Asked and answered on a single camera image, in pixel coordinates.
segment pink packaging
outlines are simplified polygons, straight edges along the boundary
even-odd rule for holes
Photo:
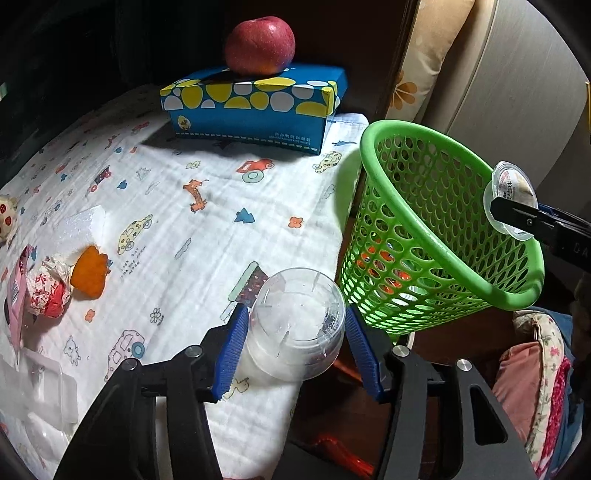
[[[32,250],[31,245],[27,245],[24,248],[21,256],[18,258],[17,264],[14,266],[14,270],[12,270],[7,285],[10,341],[14,348],[14,353],[17,356],[21,348],[22,311],[25,306],[25,297],[27,296],[27,262]]]

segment yellow polka dot pattern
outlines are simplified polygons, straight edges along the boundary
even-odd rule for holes
[[[232,94],[231,83],[215,83],[206,85],[207,94],[216,102],[223,103],[230,98]]]
[[[176,85],[173,83],[172,85],[169,85],[167,87],[164,87],[162,90],[160,90],[160,96],[166,97],[170,92],[173,91],[173,88]]]
[[[185,80],[184,82],[178,83],[177,87],[190,87],[191,85],[197,85],[201,80]]]
[[[256,88],[263,92],[277,92],[295,85],[296,81],[284,77],[273,77],[270,79],[255,80],[254,84]]]
[[[224,108],[245,108],[250,109],[251,104],[244,97],[230,98],[223,106]]]
[[[255,92],[250,96],[252,106],[264,110],[269,105],[269,96],[265,92]]]
[[[335,109],[335,91],[332,87],[322,87],[322,98],[326,104],[326,116]]]
[[[295,107],[295,112],[300,115],[326,116],[326,105],[318,102],[302,102]]]
[[[329,80],[329,85],[335,91],[335,96],[337,96],[339,94],[339,88],[336,86],[336,82],[334,80]]]
[[[203,88],[199,86],[201,80],[183,79],[172,83],[160,90],[160,95],[166,97],[175,89],[180,89],[180,97],[183,105],[187,108],[195,109],[203,101]],[[233,84],[216,83],[205,85],[207,94],[217,103],[223,103],[224,108],[250,109],[253,106],[257,110],[265,110],[269,106],[269,94],[267,92],[278,92],[284,90],[296,83],[295,80],[285,77],[272,77],[269,79],[256,80],[253,85],[257,88],[254,93],[247,97],[246,93],[231,97]],[[316,116],[325,118],[331,115],[335,110],[335,99],[338,94],[337,83],[334,80],[328,80],[330,86],[321,88],[324,103],[305,101],[295,107],[295,112],[299,115]]]
[[[187,108],[197,108],[203,99],[203,90],[199,85],[185,87],[181,92],[181,99]]]

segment metal screw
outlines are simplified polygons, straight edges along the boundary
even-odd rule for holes
[[[197,358],[198,356],[201,356],[202,353],[203,348],[201,348],[199,345],[191,345],[185,349],[185,355],[191,358]]]
[[[396,356],[408,356],[410,350],[405,345],[394,345],[392,353]]]
[[[128,372],[130,370],[133,370],[137,366],[138,361],[135,358],[126,358],[125,360],[123,360],[123,363],[121,364],[121,368],[123,370],[127,370]]]
[[[456,365],[460,370],[464,370],[464,372],[469,372],[470,370],[472,370],[472,364],[468,360],[465,360],[463,358],[460,358],[456,362]]]

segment stuffed toy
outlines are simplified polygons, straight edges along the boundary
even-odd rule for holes
[[[8,240],[17,221],[17,201],[0,195],[0,243]]]

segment basket rim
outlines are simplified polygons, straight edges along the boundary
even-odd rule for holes
[[[429,255],[445,268],[456,281],[463,284],[472,293],[478,295],[494,307],[503,310],[518,310],[532,305],[540,296],[544,282],[544,258],[540,243],[534,238],[523,242],[526,246],[525,254],[530,260],[530,267],[526,276],[526,285],[529,286],[519,293],[510,293],[501,290],[473,271],[425,225],[423,220],[413,211],[394,185],[392,185],[391,180],[381,167],[374,147],[376,139],[384,136],[393,136],[395,129],[401,130],[401,136],[417,135],[420,133],[419,131],[422,131],[434,140],[445,142],[449,146],[449,150],[452,150],[449,152],[450,155],[470,155],[475,160],[475,163],[480,164],[477,167],[480,169],[486,168],[492,172],[492,168],[478,157],[478,155],[447,135],[412,122],[380,120],[374,122],[364,130],[359,142],[359,149],[361,151],[363,167],[379,195],[384,199],[384,202],[391,203],[391,206],[395,208],[396,216],[404,223],[405,228],[413,238],[420,241],[423,245],[428,245]]]

